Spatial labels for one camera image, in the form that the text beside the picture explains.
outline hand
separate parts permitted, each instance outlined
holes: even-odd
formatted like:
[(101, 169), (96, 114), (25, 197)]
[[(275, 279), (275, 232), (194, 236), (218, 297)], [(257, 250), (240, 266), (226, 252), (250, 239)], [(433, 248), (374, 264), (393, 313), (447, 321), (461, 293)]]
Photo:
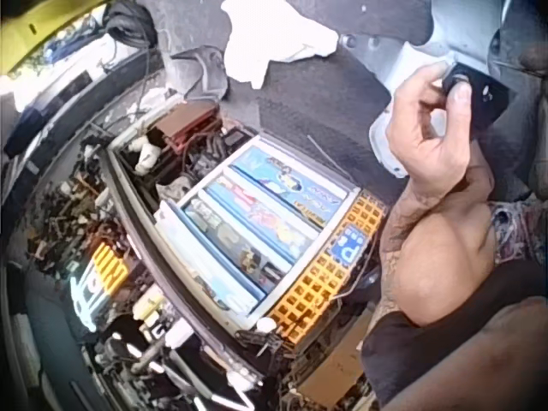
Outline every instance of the hand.
[[(418, 197), (440, 201), (463, 177), (470, 161), (472, 87), (454, 86), (448, 98), (432, 83), (447, 70), (435, 63), (417, 70), (394, 94), (387, 137), (390, 150), (403, 164)], [(434, 109), (447, 111), (441, 138), (431, 125)]]

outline blue sticker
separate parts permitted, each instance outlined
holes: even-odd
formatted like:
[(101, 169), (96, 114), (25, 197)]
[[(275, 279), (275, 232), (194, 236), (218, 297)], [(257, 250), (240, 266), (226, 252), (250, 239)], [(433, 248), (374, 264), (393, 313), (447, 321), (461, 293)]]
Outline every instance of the blue sticker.
[(363, 231), (350, 224), (338, 236), (331, 247), (330, 254), (339, 264), (349, 268), (361, 255), (367, 243), (367, 237)]

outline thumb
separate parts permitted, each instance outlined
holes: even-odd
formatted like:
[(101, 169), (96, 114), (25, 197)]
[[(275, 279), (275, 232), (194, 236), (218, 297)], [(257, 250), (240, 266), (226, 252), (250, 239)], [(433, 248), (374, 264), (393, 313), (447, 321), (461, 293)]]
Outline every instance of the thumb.
[(469, 152), (472, 87), (467, 82), (461, 81), (451, 89), (447, 98), (446, 110), (447, 132), (444, 146), (453, 156)]

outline yellow panel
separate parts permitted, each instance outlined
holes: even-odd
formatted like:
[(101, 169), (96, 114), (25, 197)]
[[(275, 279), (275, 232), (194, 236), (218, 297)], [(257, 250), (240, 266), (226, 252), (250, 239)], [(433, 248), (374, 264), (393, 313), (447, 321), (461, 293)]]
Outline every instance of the yellow panel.
[(113, 295), (129, 276), (129, 269), (123, 259), (117, 258), (106, 244), (95, 250), (92, 256), (104, 292)]
[(350, 278), (354, 266), (345, 268), (328, 253), (338, 236), (353, 224), (371, 239), (385, 213), (384, 204), (367, 191), (356, 199), (331, 238), (270, 312), (269, 317), (281, 327), (282, 337), (298, 344), (325, 312), (329, 299)]
[(94, 9), (105, 0), (46, 0), (24, 15), (2, 24), (2, 61), (7, 74), (53, 33)]

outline dark shorts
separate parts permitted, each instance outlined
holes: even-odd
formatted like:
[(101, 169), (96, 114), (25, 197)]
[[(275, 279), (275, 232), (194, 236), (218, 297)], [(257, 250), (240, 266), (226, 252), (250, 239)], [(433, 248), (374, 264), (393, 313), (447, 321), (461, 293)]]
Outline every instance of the dark shorts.
[(379, 320), (364, 341), (361, 358), (367, 379), (383, 407), (476, 334), (502, 308), (535, 295), (547, 296), (547, 278), (531, 261), (496, 268), (457, 310), (427, 327), (401, 312)]

